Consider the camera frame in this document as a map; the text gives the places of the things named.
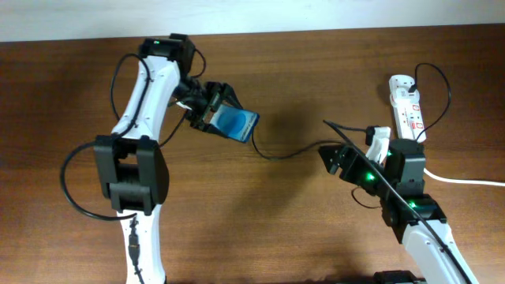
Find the cable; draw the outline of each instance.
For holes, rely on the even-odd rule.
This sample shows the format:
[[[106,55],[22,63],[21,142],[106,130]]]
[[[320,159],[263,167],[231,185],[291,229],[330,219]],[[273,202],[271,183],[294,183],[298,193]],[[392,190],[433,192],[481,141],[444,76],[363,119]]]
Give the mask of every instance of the cable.
[[[142,279],[142,270],[139,269],[139,257],[140,257],[140,244],[139,244],[139,236],[137,235],[137,230],[135,226],[138,224],[137,217],[133,217],[132,221],[129,224],[129,227],[132,229],[128,236],[128,254],[129,258],[132,260],[133,268],[135,269],[135,275],[138,276],[139,282],[144,284],[144,280]]]
[[[334,123],[331,121],[323,120],[323,122],[326,123],[328,126],[330,126],[334,131],[336,131],[340,135],[340,137],[343,138],[344,141],[346,143],[348,143],[348,145],[351,146],[356,151],[356,153],[361,157],[361,159],[365,162],[365,164],[368,166],[368,168],[370,170],[372,170],[377,177],[379,177],[379,179],[389,188],[390,192],[393,193],[393,195],[400,201],[400,203],[402,203],[403,206],[408,211],[410,211],[410,213],[412,213],[419,221],[421,221],[421,223],[423,223],[423,225],[426,226],[426,229],[428,229],[429,233],[435,238],[436,242],[440,245],[440,247],[442,247],[443,252],[445,252],[447,254],[447,256],[449,256],[449,258],[451,259],[453,264],[456,266],[456,268],[458,269],[458,271],[462,275],[462,277],[465,279],[465,281],[467,283],[471,284],[471,281],[470,281],[468,275],[466,274],[465,270],[462,268],[462,266],[458,262],[458,260],[456,260],[455,255],[452,253],[452,251],[449,249],[449,247],[443,242],[443,240],[439,237],[439,235],[434,231],[434,229],[429,225],[429,223],[426,222],[426,220],[419,213],[417,213],[417,211],[415,211],[414,209],[412,209],[409,206],[409,204],[402,198],[402,196],[400,196],[396,192],[396,190],[393,188],[393,186],[380,173],[380,171],[377,170],[372,165],[372,163],[368,160],[368,158],[366,158],[365,153],[363,153],[363,151],[361,151],[361,149],[358,148],[356,146],[356,144],[351,139],[349,139],[349,137],[346,136],[346,134],[344,134],[342,131],[340,131],[338,126],[334,125]]]
[[[445,81],[445,84],[447,86],[447,105],[445,106],[445,109],[443,110],[442,114],[431,125],[429,125],[425,129],[423,129],[423,131],[421,131],[419,133],[419,135],[417,135],[416,141],[418,141],[419,137],[421,137],[421,135],[424,132],[426,132],[428,129],[430,129],[431,127],[433,127],[447,113],[447,111],[449,110],[449,106],[451,105],[451,100],[452,100],[452,90],[451,90],[451,85],[449,84],[449,80],[447,79],[447,77],[445,76],[445,74],[443,73],[443,71],[438,66],[436,66],[436,65],[434,65],[432,63],[419,63],[419,64],[416,65],[416,69],[414,71],[415,72],[415,74],[414,74],[414,85],[412,85],[412,87],[410,87],[409,92],[415,92],[415,90],[417,90],[417,70],[422,65],[431,66],[436,71],[438,71],[438,73],[440,73],[440,75],[442,76],[442,78]],[[439,176],[431,173],[426,168],[425,168],[425,174],[427,174],[429,177],[431,177],[431,178],[433,178],[433,179],[435,179],[437,181],[450,182],[450,183],[456,183],[456,184],[505,186],[505,182],[498,182],[498,181],[458,180],[458,179],[453,179],[453,178],[439,177]]]
[[[367,209],[377,209],[377,208],[380,208],[380,206],[368,206],[368,205],[364,205],[363,203],[359,202],[356,198],[356,196],[354,195],[354,192],[356,191],[356,189],[359,189],[360,186],[354,188],[353,190],[350,191],[350,195],[353,197],[354,201],[356,201],[357,204],[360,204],[362,207],[365,207]]]
[[[86,144],[82,144],[79,147],[73,149],[73,151],[70,152],[70,154],[65,158],[65,162],[63,162],[62,168],[60,169],[60,185],[62,186],[63,194],[65,194],[65,198],[69,201],[69,203],[81,214],[86,215],[88,217],[98,219],[98,220],[103,220],[103,221],[119,221],[119,220],[125,220],[125,219],[130,219],[132,217],[135,217],[137,214],[132,214],[132,215],[127,215],[127,216],[104,216],[96,213],[92,213],[81,206],[77,204],[77,202],[71,197],[69,190],[66,187],[66,182],[65,182],[65,171],[66,167],[69,165],[70,160],[77,155],[79,152],[91,148],[95,146],[95,141],[93,142],[88,142]]]
[[[464,185],[493,185],[493,186],[505,186],[505,182],[497,182],[497,181],[477,181],[477,180],[458,180],[453,178],[445,178],[439,177],[435,174],[432,174],[428,169],[425,168],[425,174],[427,174],[432,179],[443,182],[464,184]]]
[[[263,154],[258,149],[258,147],[256,146],[256,141],[254,140],[254,130],[252,131],[251,141],[252,141],[252,146],[254,147],[254,150],[256,151],[256,153],[258,153],[261,156],[261,158],[267,159],[269,161],[280,161],[280,160],[284,160],[284,159],[293,158],[294,156],[300,155],[301,153],[310,150],[310,148],[313,148],[313,147],[315,147],[317,145],[321,145],[321,144],[328,144],[328,143],[341,144],[342,143],[341,141],[337,141],[337,140],[318,140],[318,141],[316,141],[314,143],[311,143],[311,144],[303,147],[302,149],[297,150],[294,153],[291,153],[291,154],[288,154],[288,155],[283,155],[283,156],[267,156],[267,155]]]
[[[134,58],[137,58],[141,63],[142,65],[144,66],[145,68],[145,72],[147,74],[147,78],[146,78],[146,81],[145,81],[145,86],[144,86],[144,89],[142,90],[142,94],[140,95],[140,99],[139,99],[139,103],[137,105],[137,108],[135,109],[135,114],[133,115],[133,118],[132,120],[130,121],[130,123],[128,124],[128,127],[126,127],[126,129],[122,132],[122,133],[119,133],[117,135],[117,138],[119,137],[123,137],[126,133],[128,133],[132,128],[133,126],[135,125],[135,122],[137,121],[137,118],[139,116],[139,113],[140,113],[140,109],[142,107],[142,102],[144,101],[144,97],[145,97],[145,94],[148,92],[148,89],[149,89],[149,83],[151,83],[152,79],[151,79],[151,71],[149,71],[149,68],[148,68],[148,64],[144,61],[144,59],[142,57],[140,57],[138,54],[125,54],[118,62],[118,65],[116,66],[116,70],[114,71],[114,75],[112,76],[112,81],[110,82],[110,104],[112,106],[112,111],[114,112],[114,115],[115,117],[118,119],[119,121],[119,115],[118,115],[118,112],[116,111],[116,107],[114,105],[114,93],[113,93],[113,90],[114,90],[114,84],[116,82],[116,77],[118,76],[118,73],[119,73],[119,69],[121,68],[121,65],[123,64],[123,62],[127,59],[127,58],[130,58],[130,57],[134,57]]]
[[[336,124],[334,123],[334,125],[340,129],[344,129],[344,130],[349,130],[349,131],[358,131],[358,132],[363,132],[363,133],[366,133],[366,129],[360,129],[360,128],[356,128],[356,127],[349,127],[349,126],[344,126],[344,125],[340,125],[340,124]]]
[[[423,133],[428,131],[428,129],[433,127],[440,119],[442,119],[442,117],[449,110],[449,107],[451,106],[451,99],[452,99],[452,90],[451,90],[451,85],[449,84],[449,80],[447,79],[447,77],[445,76],[443,71],[438,66],[436,66],[432,63],[419,63],[416,65],[416,69],[414,70],[414,82],[413,82],[413,85],[410,87],[409,92],[411,93],[411,92],[415,92],[417,90],[417,70],[419,69],[420,66],[423,66],[423,65],[428,65],[428,66],[433,67],[436,71],[438,71],[440,73],[440,75],[442,75],[442,78],[445,81],[445,85],[447,86],[447,105],[445,106],[445,109],[443,110],[442,114],[431,125],[429,125],[425,129],[423,129],[423,131],[421,131],[419,133],[419,135],[417,135],[416,141],[419,140],[419,137],[421,137],[421,135]]]
[[[359,131],[359,132],[366,133],[366,129],[359,129],[359,128],[355,128],[355,127],[349,127],[349,126],[339,125],[339,124],[336,124],[336,123],[335,123],[335,125],[337,127],[341,128],[341,129],[345,129],[345,130],[349,130],[349,131]],[[321,144],[328,144],[328,143],[341,144],[342,143],[341,141],[337,141],[337,140],[318,140],[318,141],[316,141],[314,143],[311,143],[311,144],[303,147],[302,149],[300,149],[298,151],[295,151],[294,153],[291,153],[289,155],[284,155],[284,156],[267,156],[267,155],[263,154],[258,149],[258,147],[256,146],[256,141],[254,140],[254,130],[252,131],[251,141],[252,141],[252,146],[254,147],[254,150],[256,151],[256,153],[258,153],[261,156],[261,158],[267,159],[269,161],[280,161],[280,160],[284,160],[284,159],[293,158],[294,156],[300,155],[301,153],[303,153],[305,151],[308,151],[311,148],[313,148],[313,147],[315,147],[317,145],[321,145]]]
[[[114,115],[116,116],[116,118],[118,120],[119,120],[118,112],[116,111],[116,108],[114,106],[114,93],[113,93],[114,83],[116,81],[116,77],[118,76],[119,69],[121,68],[122,63],[127,58],[130,58],[130,57],[137,58],[142,63],[142,65],[144,66],[144,68],[146,70],[146,73],[147,73],[147,79],[146,79],[146,82],[145,82],[144,90],[142,90],[142,95],[140,96],[139,103],[137,105],[137,109],[135,110],[135,114],[133,115],[132,120],[130,121],[130,123],[128,124],[128,127],[123,132],[121,132],[119,134],[115,133],[115,136],[114,136],[115,139],[123,137],[135,125],[135,121],[137,120],[137,117],[138,117],[138,115],[140,113],[140,108],[142,107],[142,102],[144,101],[145,94],[148,91],[149,83],[151,82],[151,72],[149,71],[148,65],[146,64],[146,62],[144,61],[144,59],[141,58],[139,55],[137,55],[137,54],[125,54],[119,60],[118,65],[116,66],[116,70],[114,71],[114,75],[112,77],[112,82],[110,83],[110,102],[111,102],[111,105],[112,105],[112,111],[114,112]],[[77,204],[77,202],[71,197],[71,195],[69,193],[69,190],[66,187],[66,180],[65,180],[66,167],[69,165],[70,160],[72,160],[72,158],[75,155],[77,155],[80,151],[83,151],[84,149],[87,149],[87,148],[91,148],[93,146],[95,146],[95,142],[88,142],[88,143],[82,144],[82,145],[78,146],[77,148],[73,149],[73,151],[71,151],[70,154],[67,155],[67,157],[65,158],[65,161],[63,162],[62,168],[60,170],[60,185],[62,187],[63,193],[65,194],[65,198],[69,201],[69,203],[78,212],[80,212],[81,214],[86,215],[88,217],[94,218],[94,219],[103,220],[103,221],[119,221],[119,220],[125,220],[125,219],[130,219],[130,218],[135,217],[137,214],[131,214],[131,215],[127,215],[127,216],[118,217],[118,216],[105,216],[105,215],[100,215],[100,214],[92,213],[92,212],[87,211],[86,209],[82,208],[81,206],[79,206],[79,204]]]
[[[204,66],[202,67],[202,70],[195,76],[192,76],[193,78],[198,78],[202,75],[204,75],[205,73],[205,70],[207,69],[207,60],[205,59],[204,55],[197,49],[195,49],[195,51],[200,55],[200,57],[202,57],[202,62],[204,62]]]
[[[184,119],[186,118],[188,114],[188,111],[185,111],[184,114],[182,115],[181,117],[181,120],[177,123],[177,125],[175,126],[174,130],[172,130],[172,133],[168,136],[168,138],[166,138],[160,145],[159,147],[163,147],[165,146],[165,144],[170,141],[170,139],[172,139],[172,137],[175,135],[175,133],[177,132],[177,130],[179,129],[179,127],[182,125],[182,122],[184,121]]]

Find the white power strip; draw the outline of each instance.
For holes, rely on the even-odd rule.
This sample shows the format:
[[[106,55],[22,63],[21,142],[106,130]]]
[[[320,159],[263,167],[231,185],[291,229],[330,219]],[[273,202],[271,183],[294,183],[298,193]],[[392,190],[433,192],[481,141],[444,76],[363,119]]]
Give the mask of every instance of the white power strip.
[[[416,140],[425,129],[419,105],[419,91],[409,92],[413,84],[413,78],[407,75],[394,75],[389,80],[389,90],[391,91],[389,99],[395,112],[398,137],[410,140]],[[425,140],[426,132],[423,132],[417,142]]]

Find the wooden table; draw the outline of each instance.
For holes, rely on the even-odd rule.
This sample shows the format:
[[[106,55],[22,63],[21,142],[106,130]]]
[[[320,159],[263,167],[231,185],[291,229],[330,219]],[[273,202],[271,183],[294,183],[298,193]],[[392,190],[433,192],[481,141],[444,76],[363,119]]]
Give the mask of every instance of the wooden table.
[[[322,123],[395,127],[391,75],[437,64],[453,88],[448,115],[428,132],[427,167],[453,178],[503,180],[505,26],[384,28],[192,37],[208,60],[203,80],[226,81],[260,113],[259,147],[288,153],[337,138]],[[0,282],[123,283],[119,224],[85,218],[58,183],[63,159],[114,126],[108,88],[117,60],[142,39],[0,44]],[[125,64],[122,110],[137,63]],[[193,72],[201,67],[195,60]],[[420,72],[427,123],[445,106],[439,75]],[[162,136],[181,115],[170,110]],[[362,134],[351,137],[364,147]],[[171,282],[303,282],[411,270],[416,264],[380,210],[357,205],[353,185],[327,174],[316,149],[282,161],[250,144],[200,133],[187,122],[163,149],[170,192],[160,235]],[[101,196],[92,153],[68,171],[74,198],[113,214]],[[505,279],[505,189],[426,177],[467,263],[483,283]],[[363,203],[377,198],[357,193]]]

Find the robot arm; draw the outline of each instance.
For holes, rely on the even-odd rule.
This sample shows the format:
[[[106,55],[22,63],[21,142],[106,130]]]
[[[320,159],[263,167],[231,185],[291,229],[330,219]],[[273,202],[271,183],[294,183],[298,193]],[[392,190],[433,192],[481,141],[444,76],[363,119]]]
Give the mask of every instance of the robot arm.
[[[159,213],[170,177],[159,148],[159,134],[170,98],[174,96],[178,105],[188,110],[186,118],[194,129],[241,142],[248,140],[259,119],[258,114],[242,109],[228,84],[207,82],[202,86],[188,76],[194,53],[187,35],[146,39],[139,50],[144,61],[139,62],[137,82],[125,113],[112,135],[96,137],[95,160],[103,195],[110,199],[118,216],[137,214],[121,221],[127,284],[166,282],[159,246]],[[137,164],[122,163],[130,155],[137,157]]]
[[[361,186],[368,194],[380,198],[383,220],[393,229],[398,242],[414,258],[428,283],[467,283],[461,271],[464,271],[471,283],[478,283],[456,246],[442,209],[430,195],[424,194],[423,146],[415,140],[407,139],[397,139],[390,143],[382,141],[381,144],[382,147],[377,148],[389,144],[384,167],[377,159],[373,159],[375,155],[360,155],[356,148],[348,144],[323,146],[319,153],[328,173],[336,174],[338,168],[342,168],[339,176],[342,180]],[[380,180],[376,171],[371,170],[370,164],[386,178],[410,208],[392,196],[391,190]],[[440,245],[428,227],[410,209],[427,221],[436,235],[447,244],[446,248]],[[454,259],[449,257],[445,249],[451,251]]]

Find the green led light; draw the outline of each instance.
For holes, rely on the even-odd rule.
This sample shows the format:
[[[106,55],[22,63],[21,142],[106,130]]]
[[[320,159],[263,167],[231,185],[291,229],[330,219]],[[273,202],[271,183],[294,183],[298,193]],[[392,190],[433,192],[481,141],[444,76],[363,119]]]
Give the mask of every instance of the green led light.
[[[374,176],[373,174],[370,174],[370,173],[366,174],[367,181],[373,181],[375,179],[376,179],[376,176]]]

